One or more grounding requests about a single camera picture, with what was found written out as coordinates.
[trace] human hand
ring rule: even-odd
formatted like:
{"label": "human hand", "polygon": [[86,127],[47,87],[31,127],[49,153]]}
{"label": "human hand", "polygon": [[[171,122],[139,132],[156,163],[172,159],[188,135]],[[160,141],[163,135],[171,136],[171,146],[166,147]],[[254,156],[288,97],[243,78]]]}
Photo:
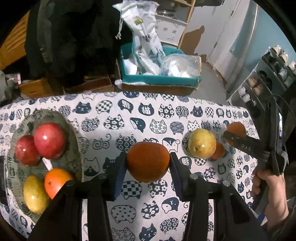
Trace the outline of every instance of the human hand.
{"label": "human hand", "polygon": [[261,180],[265,180],[269,186],[268,204],[264,214],[267,218],[267,230],[270,230],[281,223],[289,214],[284,174],[276,176],[269,169],[261,170],[258,168],[254,169],[253,174],[255,176],[252,180],[252,197],[260,193]]}

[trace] floor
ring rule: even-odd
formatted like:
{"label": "floor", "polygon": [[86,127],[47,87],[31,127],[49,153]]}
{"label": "floor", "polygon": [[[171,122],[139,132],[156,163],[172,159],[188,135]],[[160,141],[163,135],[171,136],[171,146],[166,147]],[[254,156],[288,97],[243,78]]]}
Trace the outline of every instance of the floor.
{"label": "floor", "polygon": [[195,90],[190,97],[213,101],[218,104],[228,104],[226,102],[226,91],[222,82],[205,63],[202,63],[201,76],[202,81],[200,82],[198,89]]}

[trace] teal bin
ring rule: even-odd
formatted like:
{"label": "teal bin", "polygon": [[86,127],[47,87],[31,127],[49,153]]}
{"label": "teal bin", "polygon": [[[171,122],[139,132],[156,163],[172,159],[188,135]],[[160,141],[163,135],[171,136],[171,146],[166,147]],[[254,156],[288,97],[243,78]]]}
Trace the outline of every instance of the teal bin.
{"label": "teal bin", "polygon": [[[124,65],[124,59],[128,59],[131,54],[131,43],[127,43],[121,46],[121,79],[124,83],[144,82],[150,85],[180,85],[180,86],[191,86],[198,87],[198,83],[202,80],[201,76],[199,79],[196,78],[183,78],[183,77],[170,77],[161,75],[131,75],[126,73],[126,67]],[[182,50],[163,46],[165,55],[168,56],[173,53],[184,54]]]}

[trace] green plate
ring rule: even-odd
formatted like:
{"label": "green plate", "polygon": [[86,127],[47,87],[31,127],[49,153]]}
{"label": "green plate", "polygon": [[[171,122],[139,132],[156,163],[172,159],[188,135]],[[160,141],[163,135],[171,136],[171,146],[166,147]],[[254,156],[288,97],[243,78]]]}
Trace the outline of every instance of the green plate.
{"label": "green plate", "polygon": [[29,216],[33,222],[37,222],[41,215],[31,212],[24,201],[23,185],[30,174],[36,175],[41,180],[44,179],[47,169],[41,160],[37,166],[28,167],[20,164],[15,158],[15,146],[20,137],[34,134],[36,128],[47,122],[57,123],[66,134],[67,145],[64,154],[55,161],[52,166],[59,167],[70,172],[76,180],[83,180],[83,161],[79,153],[78,143],[72,126],[62,114],[57,111],[36,110],[33,115],[26,117],[11,138],[10,149],[7,154],[7,186],[12,191],[19,208]]}

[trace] screw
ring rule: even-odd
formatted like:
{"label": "screw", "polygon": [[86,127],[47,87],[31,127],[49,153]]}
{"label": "screw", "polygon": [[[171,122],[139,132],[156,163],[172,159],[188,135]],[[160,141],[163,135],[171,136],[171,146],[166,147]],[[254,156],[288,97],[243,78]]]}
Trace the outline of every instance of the screw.
{"label": "screw", "polygon": [[72,186],[73,184],[74,184],[74,181],[73,180],[69,180],[69,181],[66,182],[66,185],[68,187]]}
{"label": "screw", "polygon": [[106,173],[100,173],[98,175],[99,179],[105,179],[107,177],[107,174]]}
{"label": "screw", "polygon": [[227,180],[224,180],[222,183],[223,183],[223,185],[226,186],[226,187],[229,187],[229,186],[230,186],[230,182],[227,181]]}
{"label": "screw", "polygon": [[190,178],[193,179],[193,180],[196,180],[198,178],[198,175],[196,175],[194,173],[191,173]]}

